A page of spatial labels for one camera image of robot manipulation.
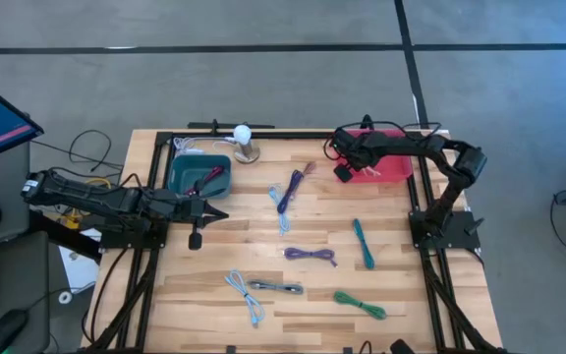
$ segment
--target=gray floor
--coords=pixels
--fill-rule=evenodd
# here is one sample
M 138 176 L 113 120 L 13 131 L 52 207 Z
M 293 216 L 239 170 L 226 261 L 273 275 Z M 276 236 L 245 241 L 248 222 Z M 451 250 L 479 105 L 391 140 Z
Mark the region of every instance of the gray floor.
M 562 1 L 405 5 L 415 44 L 566 42 Z M 0 0 L 0 47 L 399 41 L 389 0 Z M 552 193 L 566 188 L 566 51 L 416 58 L 429 120 L 488 155 L 468 195 L 486 218 L 486 277 L 506 348 L 566 352 L 566 250 L 548 218 Z M 115 162 L 135 128 L 416 119 L 400 52 L 0 55 L 0 93 L 45 128 L 44 142 L 67 148 L 82 130 L 107 132 Z M 89 136 L 81 152 L 104 147 Z M 32 168 L 86 172 L 64 157 L 33 147 Z M 555 218 L 566 238 L 566 207 Z M 87 302 L 54 311 L 61 348 L 79 344 Z

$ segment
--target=wooden tabletop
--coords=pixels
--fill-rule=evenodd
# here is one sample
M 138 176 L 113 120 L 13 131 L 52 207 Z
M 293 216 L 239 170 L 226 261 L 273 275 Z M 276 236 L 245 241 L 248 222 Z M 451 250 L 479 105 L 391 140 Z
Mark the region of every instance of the wooden tabletop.
M 147 182 L 156 132 L 133 131 L 124 176 L 135 172 L 144 184 Z M 334 162 L 323 155 L 321 140 L 256 142 L 261 148 L 257 162 L 244 165 L 231 158 L 231 195 L 210 201 L 230 217 L 202 230 L 199 251 L 188 249 L 190 225 L 172 225 L 160 254 L 145 351 L 223 352 L 226 345 L 236 345 L 239 352 L 337 353 L 345 346 L 357 351 L 365 340 L 370 340 L 375 351 L 380 352 L 403 338 L 417 353 L 433 352 L 421 260 L 412 246 L 407 219 L 411 206 L 405 181 L 343 184 L 336 181 Z M 211 141 L 198 142 L 197 147 L 215 153 Z M 232 151 L 230 147 L 218 148 L 228 149 L 229 155 Z M 292 229 L 281 237 L 267 187 L 272 183 L 287 187 L 292 171 L 302 170 L 308 161 L 316 161 L 317 168 L 303 181 L 291 202 L 287 213 Z M 425 207 L 415 160 L 413 166 L 421 206 Z M 428 167 L 434 193 L 439 196 L 447 180 L 430 161 Z M 465 205 L 463 197 L 456 209 L 464 209 Z M 353 232 L 354 218 L 362 223 L 374 256 L 374 270 L 364 266 L 360 243 Z M 287 261 L 283 257 L 287 247 L 332 249 L 339 266 L 316 259 Z M 118 254 L 119 250 L 111 250 L 104 255 L 98 284 L 103 283 Z M 447 257 L 459 305 L 484 338 L 500 346 L 481 264 L 466 251 L 450 250 Z M 109 279 L 99 305 L 97 335 L 123 303 L 131 259 L 129 251 Z M 252 290 L 265 309 L 265 319 L 253 328 L 242 295 L 224 280 L 232 268 L 238 269 L 245 280 L 300 282 L 306 292 L 290 295 Z M 98 290 L 96 286 L 93 304 Z M 388 318 L 378 321 L 358 308 L 336 304 L 332 300 L 336 290 L 383 307 Z M 447 345 L 452 345 L 443 306 L 441 313 Z M 134 314 L 130 345 L 136 336 L 139 306 Z

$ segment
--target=coiled cable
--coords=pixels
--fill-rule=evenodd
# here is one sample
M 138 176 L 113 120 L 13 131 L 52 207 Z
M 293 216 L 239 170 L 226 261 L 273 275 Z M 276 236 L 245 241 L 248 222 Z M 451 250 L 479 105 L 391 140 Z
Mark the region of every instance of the coiled cable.
M 333 300 L 335 300 L 335 302 L 338 304 L 357 306 L 360 309 L 366 311 L 373 318 L 378 320 L 385 320 L 388 317 L 385 313 L 385 310 L 383 310 L 382 308 L 374 305 L 365 304 L 362 301 L 345 293 L 344 291 L 336 291 L 333 294 Z
M 330 261 L 333 266 L 338 266 L 338 264 L 335 263 L 335 261 L 333 261 L 333 258 L 335 257 L 335 252 L 333 252 L 332 250 L 324 249 L 315 252 L 310 252 L 310 251 L 303 251 L 294 247 L 288 247 L 285 249 L 285 252 L 283 254 L 285 255 L 285 258 L 288 259 L 289 261 L 296 260 L 299 258 L 314 257 L 314 258 Z
M 253 327 L 257 327 L 259 321 L 263 320 L 263 316 L 265 315 L 265 311 L 263 307 L 253 296 L 248 293 L 246 289 L 246 284 L 244 283 L 244 279 L 242 278 L 242 274 L 236 270 L 231 269 L 231 273 L 229 276 L 225 276 L 224 279 L 226 280 L 229 285 L 237 289 L 242 295 L 244 295 L 244 300 L 246 300 L 246 305 L 248 305 L 248 311 L 251 314 L 251 323 Z
M 270 195 L 270 198 L 274 201 L 274 205 L 278 206 L 281 203 L 281 198 L 283 195 L 283 189 L 280 184 L 273 184 L 267 188 L 267 193 Z M 287 217 L 285 212 L 279 212 L 279 235 L 283 236 L 286 232 L 290 231 L 290 219 Z
M 362 244 L 362 253 L 364 254 L 364 265 L 367 269 L 374 269 L 374 259 L 372 258 L 372 254 L 368 249 L 368 245 L 366 243 L 366 238 L 364 237 L 364 231 L 362 230 L 362 225 L 360 221 L 357 219 L 353 220 L 353 229 L 355 230 L 355 234 L 358 235 L 358 239 L 360 239 L 360 243 Z
M 290 200 L 294 199 L 294 195 L 296 195 L 296 190 L 299 188 L 299 185 L 301 185 L 301 181 L 303 181 L 303 178 L 305 178 L 305 176 L 307 176 L 314 170 L 315 170 L 315 162 L 309 162 L 305 166 L 303 172 L 299 170 L 294 170 L 294 172 L 292 172 L 290 185 L 287 188 L 287 191 L 285 191 L 285 195 L 283 196 L 283 199 L 281 199 L 281 202 L 276 207 L 276 210 L 279 213 L 284 213 L 285 210 L 287 210 L 287 206 L 290 203 Z
M 254 290 L 277 290 L 296 295 L 301 295 L 304 292 L 301 284 L 275 284 L 263 280 L 249 280 L 248 285 Z

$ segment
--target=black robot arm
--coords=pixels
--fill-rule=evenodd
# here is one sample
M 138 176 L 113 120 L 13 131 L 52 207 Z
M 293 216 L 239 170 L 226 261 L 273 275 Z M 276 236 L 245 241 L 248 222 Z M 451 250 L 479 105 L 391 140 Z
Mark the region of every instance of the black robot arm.
M 166 230 L 169 222 L 189 223 L 194 226 L 191 249 L 201 246 L 198 229 L 228 217 L 198 196 L 177 196 L 172 191 L 153 190 L 141 184 L 110 189 L 92 186 L 67 179 L 55 168 L 30 173 L 21 195 L 33 206 L 64 205 L 104 216 L 106 225 L 98 227 L 102 232 L 130 233 L 144 238 L 146 234 Z
M 348 182 L 353 177 L 351 169 L 360 171 L 374 167 L 386 155 L 424 156 L 431 159 L 438 170 L 449 179 L 442 196 L 429 206 L 424 218 L 427 232 L 438 237 L 442 237 L 442 230 L 460 194 L 477 181 L 486 164 L 486 156 L 479 147 L 449 140 L 440 135 L 417 138 L 410 135 L 388 137 L 384 133 L 370 131 L 354 137 L 338 128 L 333 133 L 330 145 L 347 161 L 334 170 L 342 182 Z M 458 152 L 453 165 L 447 161 L 443 152 L 445 149 Z

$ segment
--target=teal cable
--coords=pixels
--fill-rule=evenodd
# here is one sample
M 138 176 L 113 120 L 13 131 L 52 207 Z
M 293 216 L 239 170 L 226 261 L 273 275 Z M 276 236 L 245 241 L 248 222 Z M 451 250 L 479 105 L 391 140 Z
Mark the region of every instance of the teal cable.
M 364 231 L 362 230 L 362 225 L 360 224 L 359 220 L 357 219 L 353 220 L 353 229 L 355 230 L 355 234 L 358 235 L 358 238 L 362 243 L 362 252 L 364 253 L 364 265 L 366 265 L 367 269 L 374 269 L 374 259 L 372 258 L 372 254 L 368 249 L 368 245 L 366 244 Z
M 386 315 L 385 313 L 385 310 L 383 310 L 382 308 L 365 304 L 362 301 L 345 293 L 344 291 L 336 291 L 335 294 L 333 294 L 333 300 L 335 300 L 335 302 L 338 304 L 357 306 L 377 320 L 385 320 L 388 317 L 388 315 Z

